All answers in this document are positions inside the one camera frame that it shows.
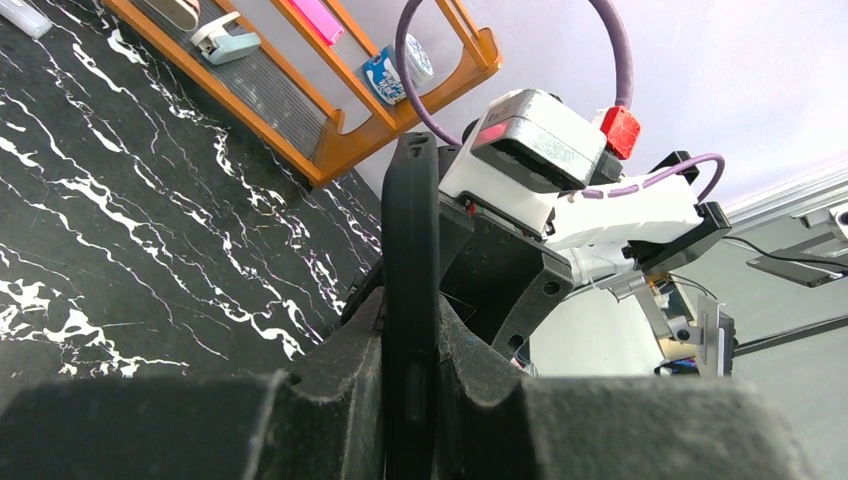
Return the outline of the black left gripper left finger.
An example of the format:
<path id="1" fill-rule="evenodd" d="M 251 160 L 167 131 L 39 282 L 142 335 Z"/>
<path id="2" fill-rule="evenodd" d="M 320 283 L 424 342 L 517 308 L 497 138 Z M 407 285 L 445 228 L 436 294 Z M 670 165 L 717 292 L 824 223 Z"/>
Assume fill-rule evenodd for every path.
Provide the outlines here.
<path id="1" fill-rule="evenodd" d="M 5 479 L 379 479 L 375 290 L 290 369 L 219 378 L 100 378 L 19 393 L 1 417 Z"/>

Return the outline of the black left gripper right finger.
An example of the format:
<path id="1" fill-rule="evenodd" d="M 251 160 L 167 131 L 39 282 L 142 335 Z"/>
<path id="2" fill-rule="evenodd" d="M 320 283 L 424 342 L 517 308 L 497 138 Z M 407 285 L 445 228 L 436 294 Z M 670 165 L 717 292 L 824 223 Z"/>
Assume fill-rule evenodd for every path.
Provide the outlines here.
<path id="1" fill-rule="evenodd" d="M 443 479 L 811 479 L 787 422 L 727 379 L 536 378 L 441 315 Z"/>

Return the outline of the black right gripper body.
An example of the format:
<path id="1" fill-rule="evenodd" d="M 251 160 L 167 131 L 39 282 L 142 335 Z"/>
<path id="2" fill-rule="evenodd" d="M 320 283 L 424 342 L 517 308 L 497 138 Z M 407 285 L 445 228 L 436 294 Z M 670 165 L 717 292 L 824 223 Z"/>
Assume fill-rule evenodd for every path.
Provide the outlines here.
<path id="1" fill-rule="evenodd" d="M 475 205 L 471 213 L 438 192 L 439 307 L 447 300 L 472 334 L 508 356 L 574 287 L 561 255 Z M 341 321 L 384 287 L 383 253 L 354 284 Z"/>

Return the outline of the black phone case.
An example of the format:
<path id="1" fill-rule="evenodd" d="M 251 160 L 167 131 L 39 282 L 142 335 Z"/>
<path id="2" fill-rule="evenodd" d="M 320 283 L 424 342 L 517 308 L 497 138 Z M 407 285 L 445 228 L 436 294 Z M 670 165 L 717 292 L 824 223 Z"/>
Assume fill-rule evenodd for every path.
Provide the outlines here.
<path id="1" fill-rule="evenodd" d="M 437 142 L 402 135 L 382 190 L 385 476 L 427 479 L 436 437 L 439 338 Z"/>

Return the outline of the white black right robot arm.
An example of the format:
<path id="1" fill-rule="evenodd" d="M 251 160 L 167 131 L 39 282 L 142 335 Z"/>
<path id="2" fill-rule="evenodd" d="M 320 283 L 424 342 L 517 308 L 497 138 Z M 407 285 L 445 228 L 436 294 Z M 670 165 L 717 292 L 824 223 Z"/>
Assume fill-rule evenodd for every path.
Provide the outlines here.
<path id="1" fill-rule="evenodd" d="M 514 160 L 498 170 L 468 147 L 401 146 L 386 178 L 387 252 L 350 303 L 382 287 L 392 338 L 417 352 L 433 347 L 446 299 L 512 356 L 568 296 L 665 274 L 728 233 L 721 207 L 693 191 L 697 165 L 675 152 L 622 177 L 606 157 L 587 189 L 542 193 Z"/>

